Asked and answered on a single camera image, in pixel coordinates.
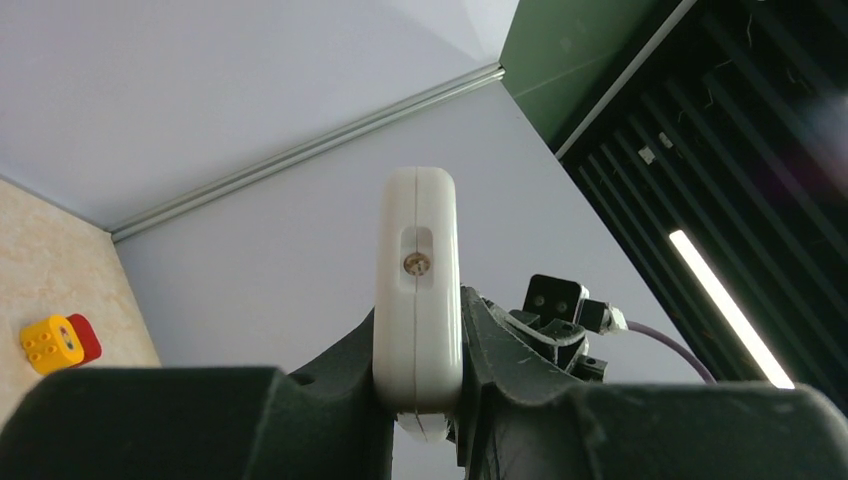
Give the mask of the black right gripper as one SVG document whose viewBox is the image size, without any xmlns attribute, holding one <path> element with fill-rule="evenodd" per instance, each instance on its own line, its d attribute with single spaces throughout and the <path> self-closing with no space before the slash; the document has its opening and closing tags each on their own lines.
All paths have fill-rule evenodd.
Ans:
<svg viewBox="0 0 848 480">
<path fill-rule="evenodd" d="M 553 319 L 543 325 L 541 316 L 520 310 L 507 314 L 507 323 L 537 354 L 584 382 L 603 382 L 608 363 L 589 355 L 587 330 Z"/>
</svg>

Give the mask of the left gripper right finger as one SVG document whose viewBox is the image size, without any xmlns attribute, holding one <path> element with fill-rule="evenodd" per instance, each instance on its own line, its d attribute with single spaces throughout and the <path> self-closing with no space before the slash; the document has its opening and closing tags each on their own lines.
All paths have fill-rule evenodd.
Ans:
<svg viewBox="0 0 848 480">
<path fill-rule="evenodd" d="M 583 382 L 461 294 L 457 456 L 470 479 L 843 479 L 847 421 L 805 385 Z"/>
</svg>

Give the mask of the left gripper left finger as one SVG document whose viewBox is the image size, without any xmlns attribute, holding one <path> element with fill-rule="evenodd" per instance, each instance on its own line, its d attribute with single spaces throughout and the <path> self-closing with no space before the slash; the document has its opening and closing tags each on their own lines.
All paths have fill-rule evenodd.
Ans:
<svg viewBox="0 0 848 480">
<path fill-rule="evenodd" d="M 80 368 L 38 382 L 1 432 L 5 479 L 387 479 L 393 417 L 373 320 L 294 372 Z"/>
</svg>

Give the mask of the white remote control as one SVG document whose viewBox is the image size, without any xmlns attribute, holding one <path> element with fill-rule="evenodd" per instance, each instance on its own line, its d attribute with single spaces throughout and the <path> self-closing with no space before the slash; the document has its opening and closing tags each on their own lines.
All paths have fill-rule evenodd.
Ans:
<svg viewBox="0 0 848 480">
<path fill-rule="evenodd" d="M 447 439 L 463 384 L 455 183 L 404 167 L 382 197 L 373 316 L 374 387 L 420 442 Z"/>
</svg>

